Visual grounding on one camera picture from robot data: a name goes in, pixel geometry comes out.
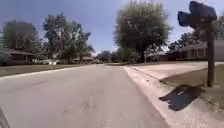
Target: grass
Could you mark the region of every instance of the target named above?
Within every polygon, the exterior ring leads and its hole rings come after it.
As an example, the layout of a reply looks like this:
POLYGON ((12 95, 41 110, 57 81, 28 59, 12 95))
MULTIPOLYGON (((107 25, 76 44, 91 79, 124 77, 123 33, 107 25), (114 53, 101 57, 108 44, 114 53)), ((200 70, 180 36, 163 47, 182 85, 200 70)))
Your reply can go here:
POLYGON ((192 71, 180 75, 174 75, 162 79, 162 82, 168 85, 179 86, 189 85, 193 87, 203 86, 204 92, 201 97, 213 105, 218 105, 219 108, 224 109, 224 65, 215 67, 215 81, 212 88, 205 87, 207 69, 199 71, 192 71))
POLYGON ((4 66, 0 67, 0 77, 23 73, 39 72, 46 70, 55 70, 62 68, 71 68, 82 65, 23 65, 23 66, 4 66))

